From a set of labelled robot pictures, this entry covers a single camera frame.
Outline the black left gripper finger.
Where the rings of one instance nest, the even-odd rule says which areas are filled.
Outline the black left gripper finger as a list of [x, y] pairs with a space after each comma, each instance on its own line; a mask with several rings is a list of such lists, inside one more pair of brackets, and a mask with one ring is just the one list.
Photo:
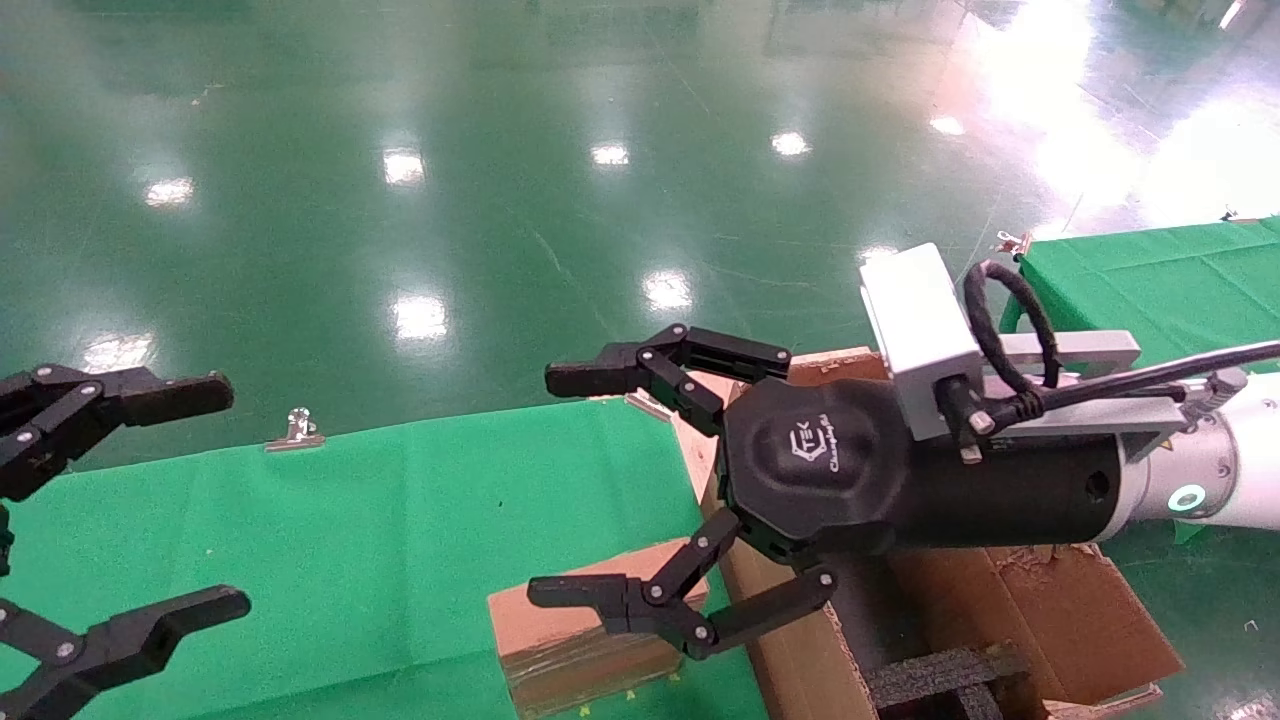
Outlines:
[[166, 380], [145, 366], [87, 373], [47, 364], [1, 382], [1, 496], [22, 502], [122, 427], [228, 410], [220, 372]]
[[187, 635], [246, 618], [251, 609], [243, 591], [214, 585], [120, 612], [77, 634], [4, 600], [3, 644], [38, 665], [3, 692], [3, 717], [73, 719], [101, 693], [164, 671]]

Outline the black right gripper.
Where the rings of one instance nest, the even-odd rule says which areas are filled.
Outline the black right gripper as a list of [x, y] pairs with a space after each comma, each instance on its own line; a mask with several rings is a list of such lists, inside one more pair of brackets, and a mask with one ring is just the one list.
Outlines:
[[[838, 587], [818, 565], [703, 615], [687, 596], [739, 538], [774, 562], [804, 564], [823, 553], [1089, 543], [1117, 519], [1123, 459], [1112, 436], [1001, 439], [966, 464], [945, 439], [914, 439], [887, 382], [794, 386], [780, 380], [791, 357], [673, 324], [644, 341], [608, 343], [589, 361], [548, 364], [554, 397], [643, 389], [703, 436], [719, 436], [727, 509], [649, 579], [534, 577], [527, 600], [590, 609], [609, 635], [657, 635], [704, 660], [822, 610]], [[754, 386], [724, 410], [691, 372]]]

